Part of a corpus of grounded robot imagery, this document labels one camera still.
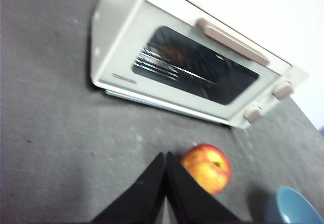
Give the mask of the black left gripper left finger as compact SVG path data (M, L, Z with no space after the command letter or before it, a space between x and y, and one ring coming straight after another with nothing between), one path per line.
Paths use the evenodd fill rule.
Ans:
M165 157L160 152L135 182L92 223L154 223L164 199Z

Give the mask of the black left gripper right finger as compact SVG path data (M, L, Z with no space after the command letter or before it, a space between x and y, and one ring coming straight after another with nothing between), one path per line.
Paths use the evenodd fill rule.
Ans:
M166 155L165 183L178 223L239 223L239 218L206 192L171 152Z

